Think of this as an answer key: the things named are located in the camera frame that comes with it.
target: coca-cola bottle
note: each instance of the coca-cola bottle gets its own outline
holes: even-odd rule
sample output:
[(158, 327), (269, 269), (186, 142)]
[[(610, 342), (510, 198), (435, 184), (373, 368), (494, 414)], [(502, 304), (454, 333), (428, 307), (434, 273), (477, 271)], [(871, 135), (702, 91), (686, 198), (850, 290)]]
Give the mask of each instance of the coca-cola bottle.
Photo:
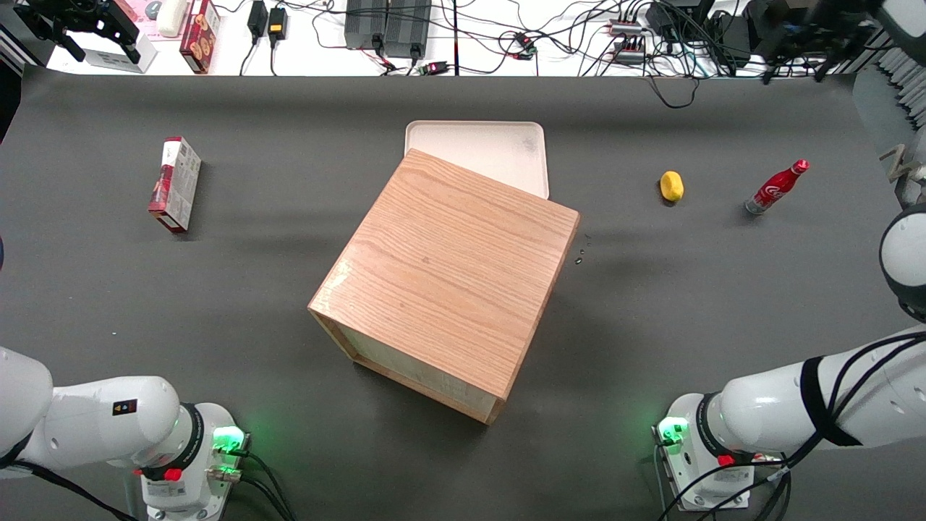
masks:
[(775, 201), (790, 192), (795, 186), (797, 178), (806, 172), (808, 168), (810, 168), (810, 163), (805, 159), (798, 159), (788, 170), (772, 175), (771, 179), (766, 181), (754, 196), (746, 200), (746, 209), (749, 210), (749, 213), (761, 215), (771, 205), (775, 204)]

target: warning label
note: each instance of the warning label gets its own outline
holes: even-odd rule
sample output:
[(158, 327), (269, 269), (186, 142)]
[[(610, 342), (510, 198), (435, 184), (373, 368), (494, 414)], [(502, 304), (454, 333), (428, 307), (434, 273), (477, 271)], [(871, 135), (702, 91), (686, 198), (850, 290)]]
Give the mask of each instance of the warning label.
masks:
[(148, 481), (148, 495), (153, 498), (176, 498), (186, 495), (183, 481)]

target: white plastic tray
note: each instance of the white plastic tray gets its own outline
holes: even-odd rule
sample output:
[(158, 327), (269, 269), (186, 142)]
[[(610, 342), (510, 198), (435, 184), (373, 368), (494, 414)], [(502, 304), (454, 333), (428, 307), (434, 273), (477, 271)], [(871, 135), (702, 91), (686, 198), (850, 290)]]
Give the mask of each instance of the white plastic tray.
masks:
[(412, 121), (411, 148), (550, 198), (544, 127), (532, 121)]

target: black strap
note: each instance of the black strap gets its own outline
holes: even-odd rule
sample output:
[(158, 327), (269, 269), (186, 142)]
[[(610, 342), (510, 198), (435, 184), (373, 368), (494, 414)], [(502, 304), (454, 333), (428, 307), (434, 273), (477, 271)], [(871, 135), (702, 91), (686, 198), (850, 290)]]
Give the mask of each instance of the black strap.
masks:
[(199, 448), (203, 445), (203, 415), (196, 410), (196, 406), (192, 403), (181, 403), (181, 407), (186, 409), (187, 413), (190, 414), (190, 420), (193, 422), (193, 432), (190, 433), (190, 441), (188, 441), (186, 447), (183, 448), (183, 452), (171, 460), (170, 463), (159, 467), (142, 467), (142, 474), (152, 481), (162, 481), (164, 479), (164, 473), (171, 468), (184, 470), (186, 467), (190, 466), (196, 454), (199, 452)]
[(698, 434), (701, 435), (701, 441), (704, 442), (707, 451), (715, 457), (721, 454), (731, 453), (726, 447), (720, 444), (718, 439), (714, 438), (714, 433), (710, 432), (710, 427), (707, 425), (707, 405), (718, 394), (717, 392), (708, 392), (705, 394), (704, 398), (698, 402), (697, 409), (694, 411), (694, 424), (697, 425), (697, 431)]
[(823, 391), (820, 389), (819, 368), (822, 360), (821, 356), (811, 358), (805, 360), (804, 366), (801, 367), (801, 400), (804, 401), (807, 416), (810, 416), (810, 421), (817, 428), (817, 432), (833, 445), (860, 446), (861, 442), (839, 427), (826, 410)]
[(27, 434), (26, 438), (21, 439), (9, 452), (0, 456), (0, 470), (9, 467), (19, 458), (19, 454), (26, 448), (26, 445), (29, 445), (29, 438), (31, 437), (32, 433)]

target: bottle cap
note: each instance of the bottle cap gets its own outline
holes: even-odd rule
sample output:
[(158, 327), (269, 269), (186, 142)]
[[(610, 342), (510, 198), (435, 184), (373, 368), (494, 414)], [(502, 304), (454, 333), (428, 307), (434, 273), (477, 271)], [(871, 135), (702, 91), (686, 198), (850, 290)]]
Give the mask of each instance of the bottle cap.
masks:
[(795, 164), (791, 167), (791, 170), (794, 173), (800, 175), (807, 171), (810, 168), (810, 163), (806, 159), (798, 159)]

